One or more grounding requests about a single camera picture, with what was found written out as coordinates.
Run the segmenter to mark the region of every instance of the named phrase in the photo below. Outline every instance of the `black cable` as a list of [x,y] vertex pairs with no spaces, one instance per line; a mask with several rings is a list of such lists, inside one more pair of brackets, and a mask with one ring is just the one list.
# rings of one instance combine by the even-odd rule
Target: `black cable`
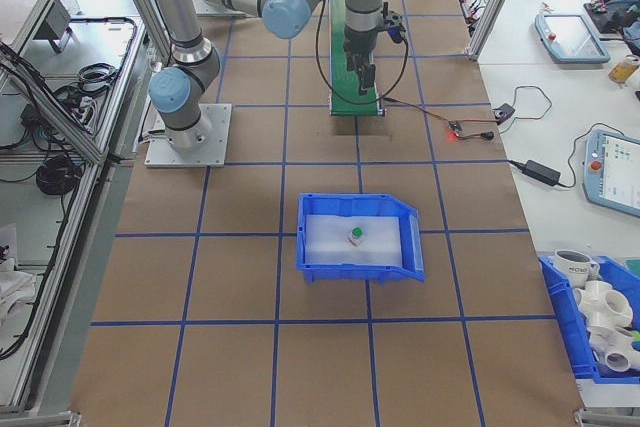
[[[71,200],[69,201],[69,206],[73,204],[73,202],[75,201],[78,195],[78,185],[80,184],[78,183],[76,185],[76,188],[73,190],[71,194]],[[58,260],[58,254],[60,253],[60,247],[62,244],[62,236],[64,234],[64,231],[66,230],[67,224],[69,223],[69,212],[71,211],[71,209],[69,208],[68,210],[65,210],[63,208],[62,211],[63,211],[63,217],[62,217],[62,221],[60,222],[60,228],[58,229],[58,234],[56,236],[56,240],[53,246],[53,251],[51,253],[51,257],[49,258],[49,262],[47,262],[47,267],[45,271],[42,273],[42,281],[40,283],[40,287],[38,288],[36,298],[31,303],[32,307],[31,307],[31,312],[29,314],[29,319],[27,320],[27,323],[22,333],[16,336],[16,340],[13,342],[13,344],[11,344],[9,347],[7,347],[4,350],[0,350],[0,361],[6,360],[10,358],[12,355],[14,355],[16,352],[18,352],[22,347],[22,345],[24,344],[25,340],[27,340],[27,338],[29,337],[31,328],[33,327],[33,323],[36,318],[36,313],[38,312],[38,307],[40,306],[40,302],[42,301],[42,297],[44,295],[44,287],[47,284],[47,280],[51,275],[51,271],[55,267],[56,262]]]
[[16,147],[20,147],[22,144],[24,144],[24,141],[27,140],[28,138],[29,138],[29,129],[25,127],[24,131],[22,132],[22,137],[20,137],[20,140],[17,140],[16,142],[13,142],[11,144],[0,145],[0,150],[13,150]]
[[403,43],[404,43],[404,59],[402,61],[402,69],[400,69],[400,74],[398,75],[398,78],[396,79],[396,81],[391,85],[391,87],[389,87],[389,89],[382,95],[380,95],[377,99],[375,100],[371,100],[368,102],[355,102],[353,100],[349,100],[346,99],[345,97],[343,97],[342,95],[340,95],[338,92],[336,92],[336,90],[333,88],[333,86],[329,83],[329,81],[327,80],[327,77],[324,75],[324,71],[322,70],[322,65],[320,65],[320,29],[322,26],[322,17],[324,16],[324,9],[327,5],[327,0],[322,0],[322,8],[320,9],[320,17],[318,18],[318,28],[316,29],[316,45],[315,45],[315,51],[316,51],[316,65],[318,67],[318,71],[320,72],[320,76],[322,77],[322,80],[324,81],[324,83],[327,85],[327,87],[329,87],[329,89],[331,90],[331,92],[336,95],[339,99],[351,104],[351,105],[369,105],[369,104],[377,104],[378,102],[380,102],[382,99],[384,99],[387,95],[389,95],[393,89],[396,88],[396,86],[400,83],[400,80],[402,80],[402,77],[404,75],[404,71],[407,67],[407,60],[409,58],[409,43],[407,42],[407,39],[403,38]]
[[573,158],[573,156],[576,153],[578,140],[580,140],[583,137],[586,137],[587,135],[589,135],[591,133],[591,131],[594,129],[594,127],[597,127],[597,126],[606,127],[607,129],[611,129],[611,130],[619,133],[620,135],[624,135],[624,132],[622,132],[620,129],[616,129],[615,127],[611,127],[610,125],[605,124],[603,122],[596,122],[591,127],[589,127],[589,130],[587,130],[584,134],[582,134],[582,135],[576,137],[575,139],[573,139],[573,149],[571,149],[571,154],[569,155],[569,158],[567,159],[567,165],[569,165],[569,169],[571,169],[571,176],[572,176],[573,180],[571,182],[571,185],[564,185],[564,184],[561,184],[560,182],[558,182],[559,186],[564,187],[566,189],[572,189],[578,183],[578,179],[577,179],[577,176],[576,176],[576,171],[573,169],[573,166],[571,165],[571,159]]
[[0,179],[0,182],[4,183],[4,184],[18,184],[20,182],[24,182],[25,180],[29,180],[30,178],[34,177],[36,175],[37,171],[34,172],[33,174],[31,174],[29,177],[25,177],[23,179],[15,179],[15,180],[10,180],[10,179]]
[[518,117],[518,116],[514,116],[512,118],[513,120],[509,124],[509,126],[506,129],[501,130],[500,134],[504,134],[504,133],[508,132],[509,129],[511,129],[511,127],[513,127],[513,125],[516,123],[517,120],[540,120],[540,119],[542,119],[551,110],[551,107],[553,107],[553,102],[551,101],[549,96],[545,93],[545,91],[542,90],[542,88],[538,87],[537,85],[518,85],[515,89],[513,89],[513,101],[511,102],[511,107],[513,107],[514,110],[516,108],[516,100],[517,100],[517,96],[518,96],[518,90],[520,90],[520,89],[535,89],[535,90],[537,90],[538,92],[540,92],[542,94],[542,96],[546,99],[546,101],[549,103],[549,105],[544,110],[544,112],[542,114],[540,114],[539,116],[537,116],[537,117]]
[[[0,41],[0,51],[2,51],[4,47],[8,47],[8,46]],[[73,115],[71,115],[65,109],[59,108],[60,106],[59,106],[59,103],[58,103],[57,99],[55,98],[55,95],[53,94],[53,92],[51,91],[49,86],[44,82],[44,79],[42,79],[40,73],[36,70],[35,72],[37,73],[37,75],[34,76],[34,73],[31,71],[31,68],[33,68],[33,66],[26,67],[25,65],[22,64],[23,60],[24,59],[22,59],[22,57],[17,56],[17,58],[12,58],[12,63],[14,63],[14,65],[15,65],[15,63],[18,63],[18,64],[22,65],[23,67],[25,67],[27,69],[27,71],[29,72],[29,76],[31,77],[31,79],[34,81],[34,83],[37,85],[37,87],[40,89],[40,91],[45,95],[45,97],[48,97],[49,100],[51,100],[51,102],[55,106],[56,110],[58,112],[60,112],[62,116],[66,117],[67,119],[70,119],[71,123],[74,126],[79,127],[82,130],[84,130],[84,126],[80,122],[78,122],[78,119],[76,119]],[[40,107],[39,107],[40,104],[36,100],[36,97],[35,97],[35,94],[33,92],[33,89],[31,88],[31,86],[29,85],[27,80],[20,73],[18,73],[16,70],[8,67],[7,65],[3,64],[2,62],[0,62],[0,68],[2,70],[4,70],[5,72],[7,72],[12,77],[14,77],[14,78],[16,78],[16,79],[18,79],[20,81],[20,83],[24,86],[24,88],[25,88],[25,90],[27,92],[27,96],[29,97],[29,100],[31,101],[32,105],[35,107],[35,109],[38,112],[38,114],[40,114],[40,116],[42,117],[41,111],[40,111]]]

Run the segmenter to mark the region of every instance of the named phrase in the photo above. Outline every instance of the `wire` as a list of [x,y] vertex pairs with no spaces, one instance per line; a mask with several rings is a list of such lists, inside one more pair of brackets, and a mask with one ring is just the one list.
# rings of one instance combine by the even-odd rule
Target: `wire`
[[24,131],[22,132],[22,137],[20,137],[20,140],[13,142],[11,144],[0,145],[0,150],[13,150],[16,147],[20,147],[27,140],[29,140],[29,129],[25,127]]
[[427,115],[430,115],[431,117],[434,117],[438,120],[441,120],[443,122],[469,122],[469,123],[480,123],[480,124],[497,124],[498,121],[495,119],[447,119],[446,117],[440,115],[440,114],[436,114],[435,112],[432,112],[430,110],[425,109],[424,107],[421,107],[419,105],[416,104],[412,104],[411,102],[405,102],[404,100],[398,100],[398,99],[394,99],[393,97],[389,97],[389,96],[385,96],[382,100],[385,100],[386,102],[392,102],[392,103],[396,103],[396,104],[402,104],[402,105],[406,105],[407,107],[413,107],[415,109],[420,110],[421,112],[424,112]]
[[389,87],[389,89],[382,95],[380,95],[378,98],[376,98],[375,100],[371,100],[368,102],[355,102],[353,100],[349,100],[346,99],[345,97],[343,97],[342,95],[340,95],[338,92],[336,92],[336,90],[333,88],[333,86],[329,83],[329,81],[327,80],[327,77],[324,74],[324,71],[322,70],[322,65],[320,65],[320,29],[322,27],[322,17],[324,16],[324,10],[325,7],[327,5],[327,0],[322,0],[322,8],[320,9],[320,17],[318,18],[318,28],[316,29],[316,42],[315,42],[315,52],[316,52],[316,65],[318,67],[318,72],[320,72],[320,76],[322,77],[322,80],[324,81],[324,83],[327,85],[327,87],[329,87],[329,89],[331,90],[331,92],[338,97],[339,99],[351,104],[351,105],[369,105],[369,104],[374,104],[374,103],[378,103],[381,100],[383,100],[387,95],[389,95],[393,89],[396,88],[396,86],[400,83],[400,80],[402,80],[402,77],[404,76],[404,71],[407,67],[407,60],[409,58],[409,43],[407,42],[407,39],[405,39],[403,37],[403,43],[404,43],[404,58],[402,60],[402,68],[400,69],[400,74],[398,74],[398,78],[396,79],[396,81],[391,85],[391,87]]
[[569,158],[567,159],[567,165],[569,166],[569,169],[571,169],[571,176],[572,176],[573,180],[571,181],[571,185],[565,185],[565,184],[561,184],[560,182],[558,182],[558,185],[560,187],[564,187],[565,189],[572,189],[578,183],[578,178],[576,176],[576,171],[573,169],[573,166],[571,165],[571,159],[576,154],[576,148],[577,148],[577,145],[578,145],[578,140],[580,140],[583,137],[586,137],[587,135],[589,135],[591,133],[591,131],[597,126],[606,127],[607,129],[611,129],[614,132],[619,133],[620,135],[624,135],[624,132],[622,132],[620,129],[616,129],[615,127],[611,127],[610,125],[605,124],[603,122],[596,122],[591,127],[589,127],[589,130],[587,130],[584,134],[582,134],[582,135],[576,137],[575,139],[573,139],[573,149],[571,149],[571,154],[569,155]]
[[9,179],[0,179],[0,182],[4,183],[4,184],[19,184],[20,182],[24,182],[25,180],[29,180],[30,178],[34,177],[36,175],[37,171],[34,172],[33,174],[31,174],[29,177],[25,177],[23,179],[15,179],[15,180],[9,180]]
[[540,119],[542,119],[545,115],[547,115],[547,112],[549,112],[551,110],[551,107],[553,107],[553,102],[551,101],[549,96],[544,92],[544,90],[542,90],[537,85],[518,85],[515,89],[513,89],[513,101],[511,102],[511,107],[513,107],[514,109],[516,108],[516,100],[517,100],[517,96],[518,96],[518,90],[520,90],[520,89],[535,89],[535,90],[537,90],[538,92],[540,92],[542,94],[542,96],[546,99],[546,101],[549,103],[549,105],[544,110],[544,112],[542,112],[542,114],[540,114],[537,117],[517,117],[517,116],[513,117],[513,120],[508,125],[508,127],[506,129],[504,129],[504,130],[501,130],[500,134],[504,134],[504,133],[508,132],[511,129],[511,127],[513,127],[513,125],[516,123],[517,120],[540,120]]
[[[73,202],[76,199],[76,196],[78,195],[78,186],[80,185],[80,183],[78,182],[76,184],[76,187],[74,188],[72,194],[71,194],[71,200],[69,201],[69,207],[73,204]],[[49,258],[49,262],[47,262],[47,267],[45,269],[45,271],[42,273],[42,282],[40,283],[40,287],[38,288],[38,292],[36,294],[36,298],[35,300],[32,302],[32,307],[31,307],[31,312],[29,314],[29,319],[27,320],[27,323],[25,325],[24,330],[22,331],[22,333],[18,334],[16,336],[16,340],[13,342],[13,344],[11,344],[9,347],[7,347],[6,349],[0,350],[0,361],[2,360],[6,360],[8,358],[10,358],[12,355],[14,355],[16,352],[18,352],[20,350],[20,348],[22,347],[22,345],[24,344],[25,340],[27,340],[27,338],[29,337],[29,334],[31,332],[31,327],[33,326],[33,323],[35,321],[36,318],[36,313],[38,312],[38,307],[40,306],[40,302],[42,301],[42,297],[44,295],[44,287],[47,284],[47,280],[49,278],[49,275],[51,275],[51,272],[53,270],[53,268],[55,267],[57,260],[58,260],[58,254],[60,253],[60,247],[62,245],[62,236],[64,234],[64,231],[66,230],[67,224],[69,222],[69,213],[71,211],[70,208],[65,209],[64,207],[64,195],[60,196],[61,197],[61,204],[62,204],[62,221],[60,222],[60,228],[58,229],[58,234],[56,236],[56,241],[55,244],[53,246],[53,251],[51,253],[51,257]]]

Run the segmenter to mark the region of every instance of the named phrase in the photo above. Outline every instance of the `blue plastic bin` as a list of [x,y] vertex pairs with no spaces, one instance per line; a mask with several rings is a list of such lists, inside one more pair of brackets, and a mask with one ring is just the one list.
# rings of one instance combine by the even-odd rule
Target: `blue plastic bin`
[[[310,264],[305,258],[307,215],[341,217],[397,217],[400,227],[402,267],[390,265]],[[307,282],[316,279],[387,280],[417,279],[424,282],[425,273],[420,246],[418,212],[390,195],[377,194],[300,194],[296,267]]]
[[[600,276],[629,300],[634,312],[633,328],[638,330],[640,322],[640,277],[617,264],[608,257],[596,257],[600,264]],[[553,267],[553,257],[540,257],[542,273],[551,297],[564,346],[567,349],[571,369],[576,379],[593,379],[598,384],[640,384],[640,373],[636,371],[613,372],[596,362],[584,317],[578,310],[573,291],[567,277]]]

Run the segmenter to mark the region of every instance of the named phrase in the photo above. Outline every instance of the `table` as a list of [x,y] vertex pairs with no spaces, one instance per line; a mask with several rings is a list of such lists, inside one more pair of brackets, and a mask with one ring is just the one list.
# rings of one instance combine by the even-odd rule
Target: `table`
[[[601,66],[556,64],[540,42],[533,20],[543,3],[554,13],[584,13],[589,0],[506,0],[491,36],[479,57],[480,70],[492,106],[513,103],[514,89],[535,85],[553,102],[544,119],[517,121],[502,141],[507,157],[545,164],[571,182],[567,159],[573,140],[596,122],[640,137],[640,102],[634,91],[640,76],[626,85],[611,82],[607,73],[629,53],[622,42],[607,42],[611,61]],[[518,93],[516,115],[538,116],[547,106],[533,89]],[[514,179],[536,250],[553,252],[576,249],[624,260],[639,254],[640,220],[590,204],[581,188],[585,139],[578,141],[572,165],[577,186],[571,190],[551,188],[514,170]],[[640,405],[640,386],[603,386],[578,381],[588,407]]]

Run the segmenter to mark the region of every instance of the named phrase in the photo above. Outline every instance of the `metal plate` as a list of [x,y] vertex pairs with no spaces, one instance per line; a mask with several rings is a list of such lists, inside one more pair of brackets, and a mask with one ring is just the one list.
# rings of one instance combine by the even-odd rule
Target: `metal plate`
[[47,78],[75,78],[87,65],[104,62],[119,67],[127,52],[133,26],[126,22],[72,22],[71,40],[64,52],[56,54],[46,40],[29,44],[25,58]]
[[[202,104],[203,115],[211,120],[209,140],[197,149],[180,151],[166,139],[151,139],[145,165],[147,167],[222,167],[227,154],[227,138],[231,122],[231,104]],[[154,129],[164,129],[160,116]]]
[[229,10],[224,5],[212,4],[204,0],[193,0],[196,14],[200,17],[246,17],[247,14],[239,10]]

